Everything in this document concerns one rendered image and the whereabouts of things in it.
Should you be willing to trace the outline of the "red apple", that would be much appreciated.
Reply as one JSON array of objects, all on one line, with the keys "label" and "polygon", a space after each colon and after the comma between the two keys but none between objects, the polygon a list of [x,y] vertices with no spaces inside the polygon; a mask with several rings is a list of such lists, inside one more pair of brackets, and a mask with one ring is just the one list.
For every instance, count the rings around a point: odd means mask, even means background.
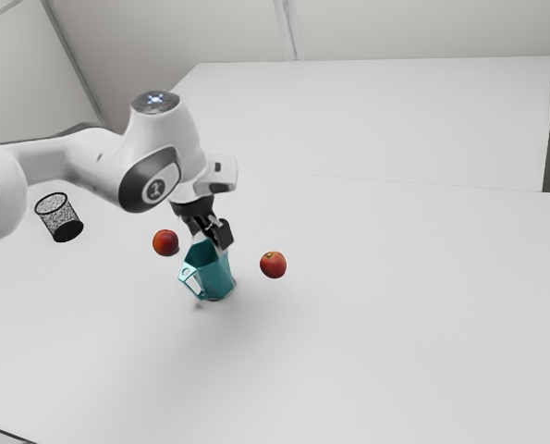
[{"label": "red apple", "polygon": [[270,251],[262,255],[259,267],[268,278],[281,278],[287,272],[287,260],[281,252]]},{"label": "red apple", "polygon": [[171,229],[160,229],[153,235],[152,246],[157,254],[171,256],[179,250],[179,237]]}]

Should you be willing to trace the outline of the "teal faceted mug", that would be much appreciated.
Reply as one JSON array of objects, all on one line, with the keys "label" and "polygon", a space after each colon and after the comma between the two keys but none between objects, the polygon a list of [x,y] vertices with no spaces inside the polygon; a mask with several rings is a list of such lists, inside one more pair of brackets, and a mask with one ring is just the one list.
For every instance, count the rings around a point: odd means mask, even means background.
[{"label": "teal faceted mug", "polygon": [[198,301],[218,302],[227,298],[236,282],[231,274],[228,252],[198,233],[192,238],[180,267],[178,280]]}]

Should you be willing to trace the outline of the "black mesh pen holder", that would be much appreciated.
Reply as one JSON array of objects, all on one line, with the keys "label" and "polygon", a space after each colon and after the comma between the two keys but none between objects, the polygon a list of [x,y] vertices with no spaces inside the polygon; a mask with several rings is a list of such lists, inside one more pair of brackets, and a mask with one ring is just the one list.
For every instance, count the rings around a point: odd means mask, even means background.
[{"label": "black mesh pen holder", "polygon": [[42,220],[45,227],[57,243],[76,239],[84,229],[64,192],[53,192],[42,197],[34,205],[34,213]]}]

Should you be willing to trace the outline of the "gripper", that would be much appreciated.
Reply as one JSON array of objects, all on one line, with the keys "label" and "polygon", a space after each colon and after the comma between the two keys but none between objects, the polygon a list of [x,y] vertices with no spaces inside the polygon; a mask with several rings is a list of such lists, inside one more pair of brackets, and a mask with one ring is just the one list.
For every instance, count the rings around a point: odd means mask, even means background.
[{"label": "gripper", "polygon": [[185,221],[194,240],[206,238],[206,223],[210,222],[208,232],[215,247],[226,250],[234,242],[234,237],[228,221],[214,215],[213,204],[212,195],[188,203],[170,201],[173,213]]}]

